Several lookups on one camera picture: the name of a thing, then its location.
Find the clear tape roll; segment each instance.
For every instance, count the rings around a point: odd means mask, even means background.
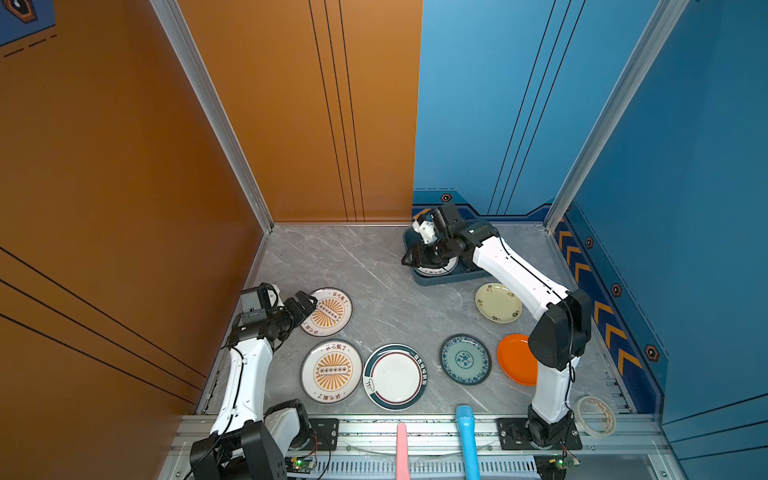
[[[581,414],[581,408],[585,403],[588,403],[590,405],[593,405],[597,407],[598,410],[600,410],[603,415],[605,415],[605,422],[607,423],[607,428],[600,432],[599,430],[595,430],[592,427],[590,427],[587,422],[584,420],[584,416]],[[608,437],[610,435],[613,435],[613,433],[616,431],[616,415],[611,411],[611,407],[608,406],[608,404],[602,400],[600,400],[596,396],[587,395],[581,397],[574,406],[574,415],[576,417],[576,425],[579,426],[582,430],[584,430],[589,436],[592,437]]]

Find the orange sunburst pattern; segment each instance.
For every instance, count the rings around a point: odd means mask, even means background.
[[[326,298],[317,303],[312,312],[312,321],[319,327],[328,328],[336,325],[344,316],[344,304],[335,298]]]
[[[327,392],[341,389],[352,378],[352,363],[343,353],[329,353],[315,365],[315,383]]]

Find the orange wall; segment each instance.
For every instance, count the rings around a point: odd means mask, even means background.
[[[0,47],[0,478],[153,478],[262,233],[149,2],[55,13]]]
[[[410,217],[421,2],[180,5],[275,221]]]

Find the table surface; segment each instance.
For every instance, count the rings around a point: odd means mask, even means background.
[[[541,225],[497,226],[507,243],[542,273],[568,288],[574,281],[557,247]],[[400,265],[404,253],[402,234],[406,227],[278,226],[267,241],[257,272],[256,285],[276,284],[281,296],[296,291],[312,293],[323,287],[346,292],[353,302],[349,325],[334,339],[356,346],[363,362],[387,343],[405,343],[423,357],[428,384],[422,398],[403,413],[454,413],[459,405],[470,405],[477,413],[525,414],[535,387],[509,379],[498,365],[498,343],[512,333],[529,335],[533,317],[523,309],[520,319],[508,324],[493,323],[475,306],[475,291],[491,276],[435,286],[419,286],[408,267]],[[483,383],[464,386],[452,381],[439,362],[439,351],[456,333],[480,339],[491,351],[491,374]],[[275,354],[266,382],[264,408],[299,399],[307,412],[321,415],[387,413],[366,396],[360,386],[342,402],[324,405],[303,391],[300,370],[306,354],[326,341],[297,329]],[[609,363],[600,336],[593,335],[576,368],[572,386],[574,400],[590,394],[605,400],[615,412],[629,412]],[[221,362],[219,381],[208,402],[207,413],[216,414],[226,386],[228,362]]]

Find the orange plate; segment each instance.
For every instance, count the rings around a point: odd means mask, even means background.
[[[538,362],[528,348],[527,335],[515,333],[504,337],[496,349],[496,358],[509,378],[520,385],[536,385]]]

